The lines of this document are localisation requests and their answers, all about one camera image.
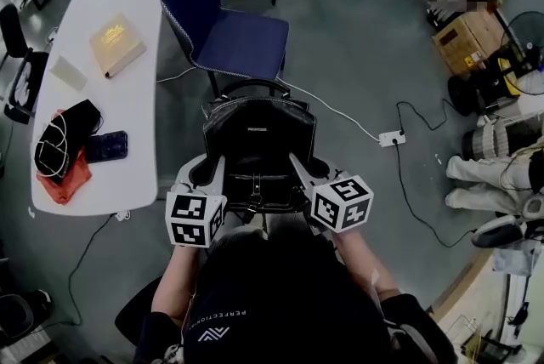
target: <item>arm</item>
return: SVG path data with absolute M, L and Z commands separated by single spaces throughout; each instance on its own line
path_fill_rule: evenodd
M 333 234 L 332 238 L 349 274 L 359 287 L 366 291 L 374 287 L 380 302 L 400 294 L 393 277 L 366 245 L 358 229 Z
M 427 342 L 438 362 L 457 363 L 450 340 L 423 311 L 416 298 L 410 294 L 400 294 L 393 277 L 366 245 L 359 231 L 354 229 L 342 234 L 333 234 L 333 239 L 356 284 L 368 290 L 372 287 L 372 277 L 377 277 L 373 287 L 380 299 L 384 317 L 400 326 L 413 327 Z M 401 345 L 401 349 L 419 350 L 418 347 L 413 348 L 412 343 Z
M 195 289 L 197 264 L 198 248 L 176 246 L 156 289 L 151 312 L 164 313 L 183 327 Z

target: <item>cable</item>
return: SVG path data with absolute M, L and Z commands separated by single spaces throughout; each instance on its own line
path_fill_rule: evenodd
M 44 174 L 42 173 L 38 168 L 37 168 L 37 165 L 36 165 L 36 157 L 34 156 L 32 158 L 32 161 L 31 161 L 31 164 L 32 164 L 32 167 L 34 168 L 34 171 L 36 172 L 36 175 L 39 175 L 41 177 L 44 177 L 44 178 L 50 178 L 50 177 L 54 177 L 55 175 L 59 175 L 63 170 L 64 170 L 64 167 L 65 167 L 65 164 L 66 164 L 66 158 L 68 157 L 68 141 L 66 140 L 66 132 L 68 130 L 67 128 L 67 125 L 66 125 L 66 120 L 65 120 L 65 117 L 62 116 L 62 113 L 56 113 L 56 115 L 54 115 L 54 118 L 55 116 L 58 116 L 60 117 L 60 120 L 62 121 L 62 123 L 64 124 L 65 126 L 65 130 L 64 132 L 62 131 L 62 129 L 58 126 L 58 125 L 55 125 L 53 123 L 53 120 L 54 119 L 51 119 L 51 121 L 49 122 L 48 124 L 48 127 L 51 126 L 51 127 L 55 127 L 57 128 L 60 133 L 62 134 L 62 140 L 57 144 L 57 145 L 53 145 L 52 143 L 50 142 L 47 142 L 46 141 L 41 141 L 39 140 L 38 142 L 36 142 L 36 148 L 34 149 L 34 151 L 37 149 L 37 146 L 38 145 L 41 145 L 42 146 L 42 149 L 40 150 L 40 155 L 38 156 L 38 158 L 41 157 L 42 155 L 42 151 L 43 151 L 43 145 L 47 142 L 49 143 L 51 146 L 54 146 L 55 148 L 59 149 L 59 146 L 61 146 L 63 143 L 65 144 L 65 150 L 64 151 L 59 151 L 62 152 L 64 155 L 63 155 L 63 160 L 62 160 L 62 164 L 60 165 L 60 168 L 57 170 L 57 171 L 54 171 L 52 168 L 50 168 L 49 166 L 47 166 L 45 163 L 42 162 L 42 165 L 45 166 L 46 168 L 48 168 L 51 172 L 53 173 L 48 173 L 48 174 Z
M 193 69 L 196 69 L 194 66 L 192 68 L 186 69 L 181 74 L 177 75 L 176 77 L 170 77 L 170 78 L 164 78 L 162 80 L 157 80 L 156 83 L 159 82 L 169 82 L 170 80 L 176 80 L 177 78 L 180 78 L 181 76 L 185 75 L 187 72 L 192 71 Z
M 417 110 L 416 110 L 416 107 L 414 107 L 410 102 L 408 101 L 399 101 L 397 103 L 397 112 L 399 113 L 399 122 L 400 122 L 400 129 L 404 132 L 405 128 L 403 127 L 402 125 L 402 116 L 400 115 L 400 105 L 401 104 L 404 104 L 404 105 L 409 105 L 411 107 L 411 109 L 414 111 L 414 113 L 416 113 L 419 118 L 425 122 L 425 125 L 427 125 L 427 128 L 430 129 L 431 131 L 435 131 L 437 129 L 439 129 L 440 127 L 442 127 L 442 125 L 444 125 L 446 122 L 448 122 L 448 115 L 446 114 L 445 112 L 445 105 L 449 105 L 453 110 L 457 111 L 457 109 L 455 108 L 455 106 L 448 100 L 445 100 L 444 98 L 442 99 L 442 112 L 444 113 L 444 121 L 442 121 L 441 123 L 439 123 L 436 127 L 431 127 L 430 124 L 427 122 L 427 119 L 425 119 L 425 117 L 423 117 Z
M 433 226 L 431 226 L 428 222 L 426 222 L 425 220 L 421 219 L 420 217 L 418 217 L 415 213 L 414 213 L 414 210 L 412 209 L 411 205 L 410 205 L 410 202 L 408 201 L 408 196 L 406 195 L 406 188 L 405 188 L 405 183 L 404 181 L 402 180 L 402 171 L 401 171 L 401 168 L 400 168 L 400 151 L 399 151 L 399 145 L 395 142 L 394 143 L 394 147 L 396 148 L 397 150 L 397 163 L 399 164 L 399 181 L 400 181 L 400 187 L 402 188 L 402 193 L 403 195 L 405 196 L 405 201 L 406 201 L 406 205 L 408 206 L 408 209 L 410 210 L 410 213 L 412 216 L 414 216 L 414 218 L 418 221 L 418 222 L 421 222 L 422 224 L 424 224 L 425 226 L 427 226 L 434 234 L 434 236 L 436 237 L 436 240 L 438 241 L 438 243 L 440 243 L 443 247 L 447 247 L 447 248 L 452 248 L 454 247 L 455 245 L 457 245 L 458 243 L 461 242 L 461 240 L 463 238 L 465 238 L 468 234 L 470 234 L 471 232 L 474 233 L 476 232 L 476 230 L 468 230 L 467 232 L 465 232 L 461 237 L 459 237 L 459 239 L 456 240 L 455 243 L 451 244 L 451 245 L 448 245 L 446 243 L 444 243 L 442 241 L 442 239 L 439 237 L 438 233 L 436 232 L 436 230 L 433 228 Z
M 77 270 L 79 269 L 79 266 L 82 265 L 83 259 L 85 258 L 85 255 L 87 254 L 87 251 L 91 247 L 91 244 L 93 243 L 93 240 L 96 237 L 96 235 L 99 232 L 101 232 L 107 224 L 110 223 L 111 218 L 114 217 L 114 216 L 115 216 L 114 213 L 110 214 L 108 219 L 91 235 L 91 238 L 89 239 L 89 241 L 87 243 L 87 246 L 83 250 L 83 253 L 82 253 L 81 257 L 79 257 L 79 260 L 77 261 L 76 267 L 68 275 L 68 293 L 70 294 L 71 302 L 74 305 L 74 308 L 76 309 L 78 321 L 56 321 L 54 323 L 50 323 L 49 325 L 47 325 L 46 327 L 43 327 L 42 329 L 39 329 L 38 331 L 29 333 L 29 335 L 33 334 L 33 333 L 40 333 L 44 329 L 48 329 L 49 327 L 53 327 L 55 325 L 66 325 L 66 326 L 69 326 L 69 327 L 80 327 L 83 324 L 82 312 L 79 310 L 79 307 L 77 306 L 76 300 L 74 299 L 74 294 L 71 291 L 71 279 L 74 276 L 74 274 L 77 272 Z
M 361 130 L 363 130 L 363 132 L 368 136 L 370 137 L 371 139 L 375 140 L 376 142 L 380 143 L 380 140 L 376 137 L 374 137 L 372 134 L 370 134 L 368 131 L 366 131 L 360 123 L 358 123 L 357 121 L 355 121 L 352 117 L 349 117 L 348 115 L 346 115 L 345 113 L 342 113 L 341 111 L 338 111 L 338 110 L 335 110 L 333 109 L 330 105 L 328 105 L 324 100 L 322 100 L 321 98 L 318 98 L 317 96 L 315 96 L 314 94 L 311 94 L 310 92 L 304 90 L 303 88 L 298 88 L 297 86 L 293 86 L 292 84 L 289 84 L 288 82 L 285 82 L 283 81 L 281 78 L 276 78 L 277 80 L 283 82 L 286 86 L 289 86 L 290 88 L 295 88 L 296 90 L 299 90 L 300 92 L 303 92 L 304 94 L 307 94 L 309 96 L 311 96 L 312 98 L 314 98 L 314 100 L 318 100 L 322 105 L 324 105 L 326 108 L 328 108 L 329 110 L 331 111 L 334 111 L 335 113 L 337 113 L 338 115 L 340 116 L 343 116 L 345 117 L 346 119 L 350 120 L 351 122 L 353 122 L 355 125 L 357 125 L 357 127 L 359 127 Z
M 0 160 L 1 162 L 6 162 L 6 160 L 8 160 L 8 154 L 9 154 L 9 148 L 11 147 L 11 138 L 13 137 L 14 135 L 14 122 L 11 121 L 11 127 L 9 129 L 9 136 L 8 136 L 8 143 L 6 144 L 6 149 L 2 155 L 2 159 Z
M 91 133 L 91 135 L 93 136 L 96 133 L 98 133 L 98 131 L 100 131 L 100 129 L 102 128 L 102 125 L 104 125 L 104 118 L 102 117 L 102 115 L 100 115 L 99 122 L 96 124 L 96 127 L 94 127 L 94 130 Z
M 510 183 L 510 182 L 506 182 L 506 184 L 510 185 L 510 187 L 506 187 L 504 185 L 504 183 L 503 183 L 503 179 L 506 176 L 506 173 L 507 173 L 508 169 L 513 165 L 513 163 L 519 157 L 521 157 L 523 155 L 526 155 L 528 152 L 531 152 L 531 151 L 537 152 L 537 151 L 540 151 L 541 149 L 542 149 L 542 146 L 535 146 L 535 147 L 530 146 L 528 148 L 524 148 L 523 150 L 517 152 L 514 155 L 514 157 L 510 161 L 510 163 L 504 168 L 504 170 L 501 172 L 501 176 L 499 177 L 499 183 L 501 184 L 501 187 L 502 187 L 503 190 L 505 190 L 505 191 L 532 191 L 533 190 L 531 187 L 528 187 L 528 188 L 517 187 L 513 183 Z

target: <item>book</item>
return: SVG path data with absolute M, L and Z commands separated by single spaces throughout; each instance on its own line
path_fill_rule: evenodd
M 128 19 L 117 14 L 90 39 L 91 49 L 105 77 L 113 77 L 145 51 Z

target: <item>cardboard box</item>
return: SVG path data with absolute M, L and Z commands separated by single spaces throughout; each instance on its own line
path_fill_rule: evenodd
M 504 29 L 487 10 L 466 12 L 433 37 L 455 75 L 477 69 L 501 47 Z

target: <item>white cube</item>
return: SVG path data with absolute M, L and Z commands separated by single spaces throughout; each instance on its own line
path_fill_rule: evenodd
M 314 187 L 312 217 L 335 232 L 368 220 L 374 193 L 359 175 Z
M 224 196 L 168 192 L 164 219 L 173 245 L 210 247 L 224 223 Z

